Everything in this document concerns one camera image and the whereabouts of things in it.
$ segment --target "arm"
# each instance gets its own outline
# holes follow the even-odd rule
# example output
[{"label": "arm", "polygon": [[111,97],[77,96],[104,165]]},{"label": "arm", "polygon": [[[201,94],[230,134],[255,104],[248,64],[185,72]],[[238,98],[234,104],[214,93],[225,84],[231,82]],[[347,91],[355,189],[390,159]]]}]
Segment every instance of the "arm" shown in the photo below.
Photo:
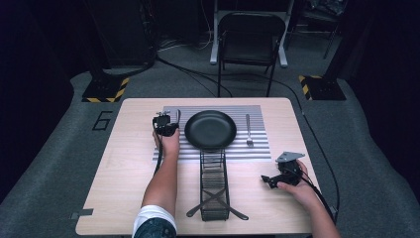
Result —
[{"label": "arm", "polygon": [[[303,165],[300,161],[297,161],[297,163],[304,171],[304,175],[307,174],[305,165]],[[291,193],[294,198],[308,211],[309,216],[311,217],[312,236],[314,238],[341,237],[333,220],[327,210],[325,210],[324,205],[319,200],[315,191],[304,180],[301,180],[297,186],[284,182],[279,182],[277,186],[278,188]]]},{"label": "arm", "polygon": [[158,205],[175,217],[177,195],[177,162],[179,156],[179,129],[171,137],[162,137],[153,132],[158,146],[158,136],[163,145],[163,162],[146,188],[142,207]]}]

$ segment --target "metal rack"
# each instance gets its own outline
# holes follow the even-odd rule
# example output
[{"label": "metal rack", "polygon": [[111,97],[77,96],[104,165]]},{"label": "metal rack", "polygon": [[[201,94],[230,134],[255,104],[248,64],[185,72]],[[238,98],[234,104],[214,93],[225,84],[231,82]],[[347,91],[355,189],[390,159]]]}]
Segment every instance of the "metal rack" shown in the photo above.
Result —
[{"label": "metal rack", "polygon": [[230,202],[225,149],[200,151],[200,202],[206,202],[200,208],[203,221],[229,218]]}]

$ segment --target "cable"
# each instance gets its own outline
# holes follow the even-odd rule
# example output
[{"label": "cable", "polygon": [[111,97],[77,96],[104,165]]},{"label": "cable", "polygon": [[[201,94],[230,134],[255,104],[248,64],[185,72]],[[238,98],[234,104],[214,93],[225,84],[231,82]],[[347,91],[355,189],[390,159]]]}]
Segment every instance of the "cable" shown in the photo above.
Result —
[{"label": "cable", "polygon": [[207,19],[206,12],[204,11],[203,0],[201,0],[201,1],[200,1],[200,3],[201,3],[201,10],[203,11],[204,19],[206,20],[207,29],[208,29],[208,33],[209,33],[209,40],[208,40],[207,44],[206,44],[204,47],[202,47],[202,48],[197,48],[198,50],[203,50],[203,49],[205,49],[208,45],[210,45],[210,43],[212,42],[212,41],[211,41],[211,36],[212,36],[212,34],[211,34],[211,29],[210,29],[209,20]]},{"label": "cable", "polygon": [[312,179],[309,177],[309,175],[307,174],[307,173],[305,173],[304,171],[302,171],[307,177],[308,177],[308,180],[313,184],[314,182],[312,181]]},{"label": "cable", "polygon": [[[188,75],[191,75],[190,73],[192,73],[192,74],[195,74],[195,75],[198,75],[198,76],[201,76],[201,77],[203,77],[203,78],[205,78],[205,79],[207,79],[207,80],[209,80],[209,81],[211,81],[211,82],[213,82],[213,83],[215,83],[216,85],[217,85],[217,81],[215,81],[213,78],[211,78],[211,77],[209,77],[209,76],[207,76],[206,75],[206,73],[202,73],[202,72],[199,72],[199,71],[195,71],[195,70],[191,70],[191,69],[188,69],[188,68],[185,68],[185,67],[182,67],[182,66],[179,66],[179,65],[176,65],[176,64],[173,64],[173,63],[171,63],[171,62],[168,62],[168,61],[166,61],[166,60],[164,60],[164,59],[162,59],[162,58],[160,58],[160,57],[157,57],[157,60],[158,61],[160,61],[160,62],[162,62],[162,63],[164,63],[164,64],[167,64],[167,65],[169,65],[169,66],[172,66],[172,67],[174,67],[174,68],[176,68],[176,69],[178,69],[178,70],[180,70],[180,71],[183,71],[183,72],[185,72],[185,73],[187,73]],[[223,89],[225,89],[228,93],[229,93],[229,95],[231,96],[231,97],[233,97],[233,95],[232,95],[232,92],[228,89],[228,88],[226,88],[225,86],[223,86],[223,85],[221,85],[221,87],[223,88]]]},{"label": "cable", "polygon": [[157,156],[157,166],[155,168],[155,172],[154,175],[158,172],[158,169],[160,168],[160,164],[161,164],[161,157],[163,154],[163,143],[161,142],[161,138],[159,137],[159,134],[157,133],[157,128],[155,127],[154,122],[152,122],[155,134],[157,135],[157,140],[158,140],[158,156]]},{"label": "cable", "polygon": [[192,77],[192,79],[194,79],[196,82],[198,82],[198,84],[200,84],[201,86],[203,86],[207,91],[210,92],[210,94],[212,94],[214,97],[216,97],[216,95],[203,83],[201,83],[197,78],[195,78],[191,73],[187,73],[188,76]]},{"label": "cable", "polygon": [[178,41],[178,39],[173,39],[173,40],[169,40],[169,39],[167,39],[167,40],[162,40],[161,42],[160,42],[160,45],[159,45],[159,48],[161,49],[161,48],[168,48],[171,44],[173,44],[173,43],[175,43],[175,42],[177,42]]},{"label": "cable", "polygon": [[315,193],[318,195],[319,199],[321,200],[322,204],[324,205],[325,209],[327,210],[328,214],[330,215],[331,219],[333,220],[334,224],[336,224],[337,219],[336,217],[333,215],[333,213],[330,210],[330,206],[328,205],[327,201],[325,200],[324,196],[321,194],[321,192],[319,191],[318,187],[316,187],[314,184],[312,184],[311,182],[309,182],[306,178],[304,177],[300,177],[302,180],[304,180],[306,183],[308,183],[308,185],[310,187],[312,187],[312,189],[315,191]]},{"label": "cable", "polygon": [[[309,121],[308,121],[308,118],[306,117],[306,115],[305,115],[305,113],[304,113],[304,111],[303,111],[303,109],[302,109],[302,105],[300,104],[300,101],[299,101],[299,99],[298,99],[298,97],[297,97],[296,93],[295,93],[295,92],[294,92],[294,90],[293,90],[290,86],[288,86],[287,84],[285,84],[285,83],[283,83],[283,82],[280,82],[280,81],[276,81],[276,80],[273,80],[273,81],[274,81],[274,82],[277,82],[277,83],[279,83],[279,84],[281,84],[281,85],[283,85],[283,86],[285,86],[286,88],[288,88],[288,89],[289,89],[289,90],[290,90],[290,91],[294,94],[294,96],[295,96],[295,98],[296,98],[296,101],[297,101],[297,104],[299,105],[300,112],[302,113],[302,116],[303,116],[303,118],[305,119],[305,122],[306,122],[306,124],[308,125],[309,130],[311,131],[312,136],[314,137],[315,142],[316,142],[316,144],[318,145],[318,148],[320,149],[322,156],[324,157],[324,161],[325,161],[325,163],[327,164],[327,167],[328,167],[328,169],[329,169],[329,171],[330,171],[330,173],[331,173],[331,176],[333,177],[333,181],[334,181],[334,185],[335,185],[335,187],[336,187],[336,193],[337,193],[337,201],[336,201],[337,203],[336,203],[336,209],[337,209],[337,211],[340,211],[340,189],[339,189],[339,185],[338,185],[338,182],[337,182],[336,174],[334,173],[334,170],[333,170],[333,168],[331,167],[330,161],[328,160],[328,157],[327,157],[327,155],[325,154],[324,149],[322,148],[321,143],[320,143],[320,142],[319,142],[319,140],[318,140],[318,137],[316,136],[316,134],[315,134],[315,132],[314,132],[314,130],[313,130],[313,128],[312,128],[312,126],[310,125],[310,123],[309,123]],[[338,219],[338,213],[339,213],[339,212],[336,212],[336,215],[334,216],[334,219],[333,219],[334,223],[336,223],[336,222],[337,222],[337,219]]]},{"label": "cable", "polygon": [[[211,43],[212,41],[210,41],[210,42],[207,42],[207,43],[199,43],[200,45],[201,44],[206,44],[206,46],[204,46],[203,48],[197,48],[198,50],[203,50],[204,48],[206,48],[208,45],[209,45],[209,43]],[[178,48],[178,47],[189,47],[189,46],[192,46],[192,44],[182,44],[182,45],[175,45],[175,46],[172,46],[172,47],[167,47],[167,48],[164,48],[164,49],[161,49],[161,50],[158,50],[158,52],[160,53],[160,52],[164,52],[164,51],[167,51],[167,50],[170,50],[170,49],[174,49],[174,48]]]}]

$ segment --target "table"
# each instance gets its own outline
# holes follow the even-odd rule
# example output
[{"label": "table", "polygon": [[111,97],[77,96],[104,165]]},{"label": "table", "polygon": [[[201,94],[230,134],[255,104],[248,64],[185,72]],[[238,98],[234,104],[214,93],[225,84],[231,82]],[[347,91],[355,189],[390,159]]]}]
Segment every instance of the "table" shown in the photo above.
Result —
[{"label": "table", "polygon": [[[294,0],[289,0],[289,4],[287,7],[287,11],[286,12],[266,12],[269,14],[273,14],[276,15],[278,17],[280,17],[281,19],[283,19],[285,25],[286,25],[286,31],[284,32],[283,37],[281,38],[280,41],[280,48],[278,49],[278,56],[280,58],[280,65],[281,67],[287,67],[287,58],[286,58],[286,54],[284,51],[284,39],[286,37],[287,34],[287,27],[290,21],[290,17],[291,17],[291,11],[293,8],[293,4],[294,4]],[[219,19],[222,19],[225,15],[227,15],[228,13],[230,13],[232,11],[220,11],[219,7],[218,7],[218,0],[214,0],[214,37],[213,37],[213,47],[211,50],[211,57],[210,57],[210,63],[211,64],[216,64],[217,63],[217,54],[218,54],[218,48],[219,48],[219,42],[217,41],[218,39],[218,26],[219,26]]]},{"label": "table", "polygon": [[248,215],[241,220],[231,214],[226,221],[201,220],[186,212],[199,203],[199,158],[178,162],[178,199],[175,220],[178,235],[310,233],[310,218],[288,193],[270,189],[261,175],[277,176],[275,159],[284,151],[303,153],[301,161],[315,185],[308,152],[291,103],[286,98],[132,98],[120,109],[80,216],[79,235],[128,235],[138,214],[143,194],[153,176],[155,142],[152,119],[164,106],[259,105],[268,138],[271,159],[238,162],[227,159],[231,205]]}]

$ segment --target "chair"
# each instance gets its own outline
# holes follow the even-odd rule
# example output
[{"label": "chair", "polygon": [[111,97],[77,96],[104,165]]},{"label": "chair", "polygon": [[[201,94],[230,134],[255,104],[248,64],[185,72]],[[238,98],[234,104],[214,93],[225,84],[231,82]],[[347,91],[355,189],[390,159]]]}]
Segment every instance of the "chair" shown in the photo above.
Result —
[{"label": "chair", "polygon": [[233,12],[223,17],[218,27],[218,97],[225,63],[266,66],[264,73],[271,66],[268,97],[280,40],[285,32],[283,20],[271,14]]},{"label": "chair", "polygon": [[[327,57],[331,45],[334,41],[334,37],[340,27],[341,19],[343,18],[344,11],[346,10],[348,1],[322,1],[322,0],[296,0],[294,3],[294,17],[289,24],[289,36],[286,41],[285,47],[288,48],[291,38],[296,35],[296,26],[300,21],[305,21],[308,24],[314,24],[318,27],[322,27],[325,30],[330,31],[328,37],[329,43],[326,52],[324,53],[324,59]],[[337,9],[333,9],[332,4],[342,4],[340,12]]]}]

